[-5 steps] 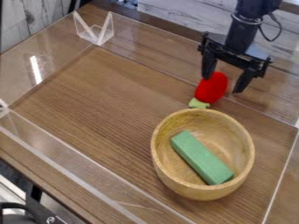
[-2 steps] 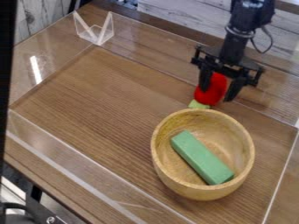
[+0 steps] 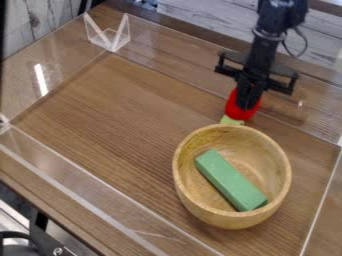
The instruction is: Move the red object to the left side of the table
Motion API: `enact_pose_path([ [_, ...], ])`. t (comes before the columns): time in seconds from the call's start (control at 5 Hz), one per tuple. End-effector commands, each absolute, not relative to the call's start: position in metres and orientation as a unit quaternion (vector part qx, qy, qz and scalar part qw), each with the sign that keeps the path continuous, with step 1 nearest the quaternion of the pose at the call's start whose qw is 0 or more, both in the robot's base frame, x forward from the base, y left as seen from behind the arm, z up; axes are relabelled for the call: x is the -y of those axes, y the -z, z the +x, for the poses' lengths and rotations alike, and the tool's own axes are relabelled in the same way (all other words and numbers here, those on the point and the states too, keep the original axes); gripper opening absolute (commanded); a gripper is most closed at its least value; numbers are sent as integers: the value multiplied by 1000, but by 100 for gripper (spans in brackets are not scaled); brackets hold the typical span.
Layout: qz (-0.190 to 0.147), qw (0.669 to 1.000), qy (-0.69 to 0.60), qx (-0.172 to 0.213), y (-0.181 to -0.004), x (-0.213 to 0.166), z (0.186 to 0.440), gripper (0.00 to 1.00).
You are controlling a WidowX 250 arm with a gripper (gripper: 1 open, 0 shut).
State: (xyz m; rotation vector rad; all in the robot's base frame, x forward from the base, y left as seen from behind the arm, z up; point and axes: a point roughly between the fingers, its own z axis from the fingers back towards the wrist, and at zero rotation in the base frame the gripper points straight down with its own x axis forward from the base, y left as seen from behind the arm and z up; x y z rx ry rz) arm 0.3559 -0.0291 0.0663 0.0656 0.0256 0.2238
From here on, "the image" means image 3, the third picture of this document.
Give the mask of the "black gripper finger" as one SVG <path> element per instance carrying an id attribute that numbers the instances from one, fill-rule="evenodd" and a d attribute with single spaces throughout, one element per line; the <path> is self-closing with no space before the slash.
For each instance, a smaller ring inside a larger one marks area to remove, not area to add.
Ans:
<path id="1" fill-rule="evenodd" d="M 240 109 L 247 110 L 250 108 L 250 83 L 240 80 L 236 85 L 236 105 Z"/>
<path id="2" fill-rule="evenodd" d="M 254 108 L 258 105 L 262 94 L 264 92 L 266 84 L 252 84 L 250 87 L 250 96 L 248 96 L 248 107 Z"/>

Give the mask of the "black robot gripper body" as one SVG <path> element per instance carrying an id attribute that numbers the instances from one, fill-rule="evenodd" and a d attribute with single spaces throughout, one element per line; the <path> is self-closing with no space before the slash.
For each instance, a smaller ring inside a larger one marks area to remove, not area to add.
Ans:
<path id="1" fill-rule="evenodd" d="M 299 73 L 275 62 L 279 43 L 284 39 L 283 33 L 267 33 L 260 28 L 252 29 L 254 40 L 247 52 L 222 50 L 215 72 L 232 77 L 242 75 L 254 82 L 264 82 L 266 90 L 274 90 L 291 95 Z"/>

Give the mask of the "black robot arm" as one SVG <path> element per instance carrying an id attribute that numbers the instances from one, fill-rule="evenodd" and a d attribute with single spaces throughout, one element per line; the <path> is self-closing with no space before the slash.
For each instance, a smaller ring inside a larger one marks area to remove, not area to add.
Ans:
<path id="1" fill-rule="evenodd" d="M 286 47 L 287 31 L 298 30 L 308 11 L 307 0 L 258 0 L 258 20 L 252 28 L 254 40 L 247 52 L 223 50 L 215 72 L 236 81 L 235 96 L 230 102 L 242 111 L 252 110 L 264 91 L 291 95 L 299 73 L 275 62 L 278 46 Z"/>

